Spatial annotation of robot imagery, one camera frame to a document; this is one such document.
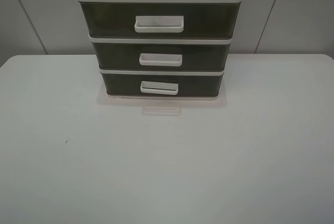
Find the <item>dark drawer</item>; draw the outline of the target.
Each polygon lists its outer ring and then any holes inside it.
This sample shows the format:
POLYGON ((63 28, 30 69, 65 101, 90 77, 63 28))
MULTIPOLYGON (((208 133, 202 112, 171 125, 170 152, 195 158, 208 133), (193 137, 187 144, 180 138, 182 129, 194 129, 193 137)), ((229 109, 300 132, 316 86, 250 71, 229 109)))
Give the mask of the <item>dark drawer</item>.
POLYGON ((134 75, 102 74, 111 96, 210 98, 219 94, 222 75, 134 75))
POLYGON ((230 39, 239 3, 97 3, 82 2, 93 38, 230 39), (182 32, 139 33, 137 16, 182 16, 182 32))
POLYGON ((220 72, 228 44, 125 44, 94 43, 99 67, 110 70, 166 70, 220 72))

